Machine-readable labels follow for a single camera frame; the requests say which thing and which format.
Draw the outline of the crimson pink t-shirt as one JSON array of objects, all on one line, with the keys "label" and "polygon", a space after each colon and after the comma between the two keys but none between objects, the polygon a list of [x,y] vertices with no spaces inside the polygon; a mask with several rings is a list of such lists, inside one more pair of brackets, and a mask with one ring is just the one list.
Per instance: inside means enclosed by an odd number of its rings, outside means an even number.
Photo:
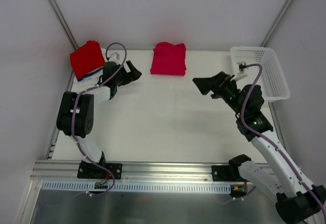
[{"label": "crimson pink t-shirt", "polygon": [[153,75],[184,76],[186,74],[186,46],[184,43],[157,43],[153,49],[150,73]]}]

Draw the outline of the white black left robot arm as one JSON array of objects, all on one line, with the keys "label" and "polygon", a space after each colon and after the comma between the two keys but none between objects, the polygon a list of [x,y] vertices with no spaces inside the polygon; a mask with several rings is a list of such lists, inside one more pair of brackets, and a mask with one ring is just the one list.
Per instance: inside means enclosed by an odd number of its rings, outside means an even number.
[{"label": "white black left robot arm", "polygon": [[82,92],[65,92],[57,116],[57,129],[71,137],[77,144],[83,159],[78,168],[79,179],[120,180],[122,164],[107,163],[104,152],[100,150],[91,134],[94,125],[94,110],[102,102],[114,98],[117,89],[138,80],[142,73],[131,61],[124,65],[106,62],[99,82]]}]

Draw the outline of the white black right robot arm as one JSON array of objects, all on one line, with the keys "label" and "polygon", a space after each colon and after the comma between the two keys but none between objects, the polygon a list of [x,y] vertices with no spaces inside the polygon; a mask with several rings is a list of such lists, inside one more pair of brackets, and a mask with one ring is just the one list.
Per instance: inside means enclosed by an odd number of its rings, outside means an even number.
[{"label": "white black right robot arm", "polygon": [[232,180],[253,183],[274,203],[285,223],[305,222],[318,212],[325,213],[325,187],[315,185],[281,145],[261,111],[264,100],[257,80],[239,89],[232,75],[220,72],[212,77],[193,78],[193,82],[202,95],[210,93],[213,99],[222,99],[234,111],[237,129],[276,175],[273,179],[242,154],[229,161],[228,175]]}]

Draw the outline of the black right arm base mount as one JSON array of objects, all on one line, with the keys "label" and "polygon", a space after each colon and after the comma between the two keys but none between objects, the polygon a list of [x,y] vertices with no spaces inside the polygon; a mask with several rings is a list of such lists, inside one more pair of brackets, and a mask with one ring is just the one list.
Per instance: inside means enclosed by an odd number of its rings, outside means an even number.
[{"label": "black right arm base mount", "polygon": [[244,182],[237,167],[231,165],[212,165],[211,175],[214,182]]}]

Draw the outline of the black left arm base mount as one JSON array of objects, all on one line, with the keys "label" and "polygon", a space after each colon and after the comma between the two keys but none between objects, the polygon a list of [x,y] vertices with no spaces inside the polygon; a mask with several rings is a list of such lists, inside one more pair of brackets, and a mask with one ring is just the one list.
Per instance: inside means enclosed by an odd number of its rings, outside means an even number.
[{"label": "black left arm base mount", "polygon": [[[114,178],[116,180],[120,180],[121,179],[121,174],[122,174],[122,164],[120,163],[104,163],[104,165],[102,166],[103,168],[106,168],[107,170],[109,170]],[[78,167],[78,171],[77,171],[77,178],[78,179],[105,179],[106,176],[108,175],[109,179],[112,179],[112,177],[110,176],[110,174],[95,166],[92,163],[86,163],[84,161],[81,161]]]}]

